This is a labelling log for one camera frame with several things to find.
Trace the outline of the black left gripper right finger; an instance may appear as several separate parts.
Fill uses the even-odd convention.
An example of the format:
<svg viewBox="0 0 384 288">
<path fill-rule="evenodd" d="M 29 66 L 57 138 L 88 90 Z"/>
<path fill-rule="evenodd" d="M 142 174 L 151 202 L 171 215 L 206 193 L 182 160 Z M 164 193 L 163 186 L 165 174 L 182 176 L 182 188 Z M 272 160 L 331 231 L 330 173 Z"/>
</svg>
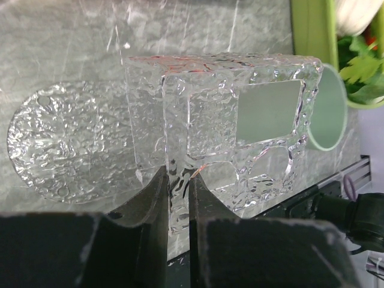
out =
<svg viewBox="0 0 384 288">
<path fill-rule="evenodd" d="M 189 184 L 192 287 L 359 287 L 337 228 L 326 221 L 243 219 Z"/>
</svg>

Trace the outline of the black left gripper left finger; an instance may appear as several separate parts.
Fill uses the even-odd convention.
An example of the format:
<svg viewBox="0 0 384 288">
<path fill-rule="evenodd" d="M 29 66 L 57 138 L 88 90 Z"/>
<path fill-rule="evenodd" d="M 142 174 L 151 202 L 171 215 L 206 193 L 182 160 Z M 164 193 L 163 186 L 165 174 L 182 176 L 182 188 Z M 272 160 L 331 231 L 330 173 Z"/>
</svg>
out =
<svg viewBox="0 0 384 288">
<path fill-rule="evenodd" d="M 168 176 L 114 211 L 1 214 L 2 287 L 164 287 Z"/>
</svg>

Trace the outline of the clear textured acrylic tray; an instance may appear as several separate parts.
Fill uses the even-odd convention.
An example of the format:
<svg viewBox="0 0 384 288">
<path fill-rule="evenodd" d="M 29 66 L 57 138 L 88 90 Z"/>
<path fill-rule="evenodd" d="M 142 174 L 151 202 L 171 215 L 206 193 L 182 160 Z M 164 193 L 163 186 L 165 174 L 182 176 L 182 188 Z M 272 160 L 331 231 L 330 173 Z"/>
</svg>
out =
<svg viewBox="0 0 384 288">
<path fill-rule="evenodd" d="M 29 96 L 10 121 L 8 156 L 27 186 L 69 204 L 135 194 L 165 167 L 176 235 L 197 176 L 244 215 L 292 190 L 322 70 L 292 55 L 127 58 L 124 80 Z"/>
</svg>

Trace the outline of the mint green plastic cup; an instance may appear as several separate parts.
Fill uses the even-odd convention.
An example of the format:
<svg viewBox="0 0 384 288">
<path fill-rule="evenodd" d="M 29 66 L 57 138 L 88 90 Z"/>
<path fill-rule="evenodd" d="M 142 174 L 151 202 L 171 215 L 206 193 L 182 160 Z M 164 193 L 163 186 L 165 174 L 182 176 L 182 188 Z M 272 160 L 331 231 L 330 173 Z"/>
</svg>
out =
<svg viewBox="0 0 384 288">
<path fill-rule="evenodd" d="M 236 141 L 253 144 L 294 131 L 293 120 L 299 107 L 298 80 L 246 86 L 239 95 Z M 347 93 L 338 71 L 329 64 L 323 72 L 305 128 L 309 149 L 331 151 L 344 136 L 347 124 Z"/>
</svg>

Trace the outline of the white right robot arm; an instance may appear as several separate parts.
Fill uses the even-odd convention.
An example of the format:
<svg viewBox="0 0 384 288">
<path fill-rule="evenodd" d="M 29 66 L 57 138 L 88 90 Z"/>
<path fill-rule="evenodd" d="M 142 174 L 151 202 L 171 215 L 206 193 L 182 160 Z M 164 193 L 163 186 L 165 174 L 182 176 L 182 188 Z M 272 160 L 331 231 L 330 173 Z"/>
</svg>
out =
<svg viewBox="0 0 384 288">
<path fill-rule="evenodd" d="M 355 201 L 322 195 L 315 219 L 335 225 L 364 251 L 383 252 L 383 194 L 360 194 Z"/>
</svg>

